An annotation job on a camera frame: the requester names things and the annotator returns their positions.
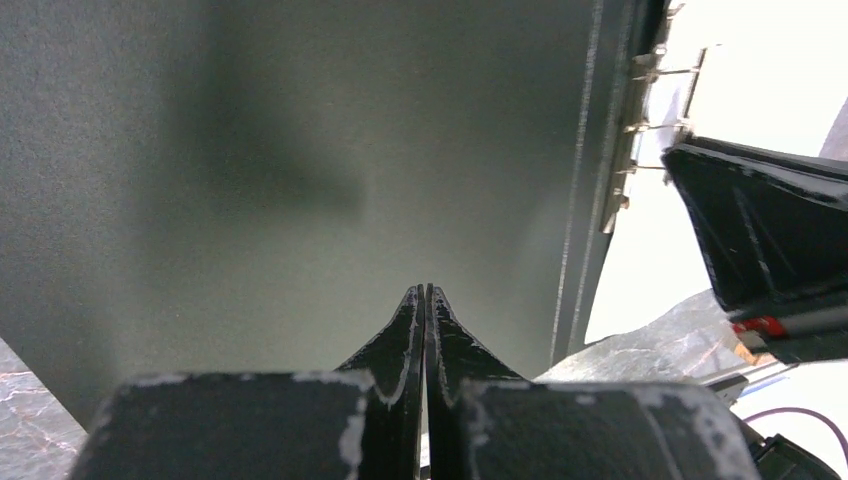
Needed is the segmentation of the metal folder clip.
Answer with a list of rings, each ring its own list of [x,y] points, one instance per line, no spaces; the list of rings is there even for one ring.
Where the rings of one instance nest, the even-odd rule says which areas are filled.
[[[644,168],[638,162],[641,137],[648,132],[666,130],[672,133],[671,142],[675,144],[691,131],[690,110],[693,95],[710,47],[701,47],[696,59],[689,66],[666,68],[662,65],[668,52],[673,23],[681,17],[686,5],[685,1],[665,2],[658,30],[651,38],[648,50],[634,56],[630,61],[624,108],[618,121],[619,134],[614,144],[611,176],[600,222],[600,232],[603,234],[610,235],[614,232],[618,212],[629,207],[629,197],[625,193],[627,178]],[[652,88],[665,77],[679,76],[688,80],[682,106],[671,120],[659,123],[652,121],[648,105]]]

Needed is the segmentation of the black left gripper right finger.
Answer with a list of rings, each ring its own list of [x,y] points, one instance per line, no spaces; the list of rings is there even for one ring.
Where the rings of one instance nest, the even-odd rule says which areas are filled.
[[[443,290],[425,307],[435,479],[755,479],[738,421],[681,382],[535,383],[461,325]]]

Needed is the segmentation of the aluminium frame rail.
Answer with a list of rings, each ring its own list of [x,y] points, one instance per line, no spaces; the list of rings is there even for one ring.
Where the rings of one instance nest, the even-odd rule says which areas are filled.
[[[795,365],[785,365],[779,361],[740,365],[701,377],[696,382],[713,391],[726,405],[732,406],[744,394],[774,383],[793,368]]]

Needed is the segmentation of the black folder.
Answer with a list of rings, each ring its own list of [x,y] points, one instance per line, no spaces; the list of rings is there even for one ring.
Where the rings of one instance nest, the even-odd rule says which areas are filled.
[[[5,1],[1,336],[82,424],[157,371],[329,369],[408,287],[584,345],[663,1]]]

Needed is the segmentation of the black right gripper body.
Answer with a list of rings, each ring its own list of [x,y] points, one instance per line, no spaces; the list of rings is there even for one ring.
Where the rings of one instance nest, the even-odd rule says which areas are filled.
[[[785,364],[847,358],[847,280],[771,278],[728,288],[728,321],[753,354]]]

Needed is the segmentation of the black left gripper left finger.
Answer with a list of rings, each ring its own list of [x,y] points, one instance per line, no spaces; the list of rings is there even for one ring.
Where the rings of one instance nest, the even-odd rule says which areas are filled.
[[[339,367],[160,373],[96,415],[73,479],[416,479],[424,289]]]

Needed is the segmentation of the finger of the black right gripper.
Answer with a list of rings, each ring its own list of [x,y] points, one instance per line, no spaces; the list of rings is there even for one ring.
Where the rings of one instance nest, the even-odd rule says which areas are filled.
[[[846,162],[698,137],[662,163],[724,310],[846,292]]]

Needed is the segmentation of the white paper sheets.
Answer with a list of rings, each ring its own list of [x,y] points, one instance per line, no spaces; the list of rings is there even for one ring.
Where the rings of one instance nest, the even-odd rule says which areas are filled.
[[[695,133],[778,152],[847,156],[847,5],[843,1],[686,1],[664,63],[699,53],[698,83],[661,79],[653,122],[688,104]],[[688,214],[664,182],[666,137],[646,134],[628,177],[587,330],[591,344],[641,328],[710,286]]]

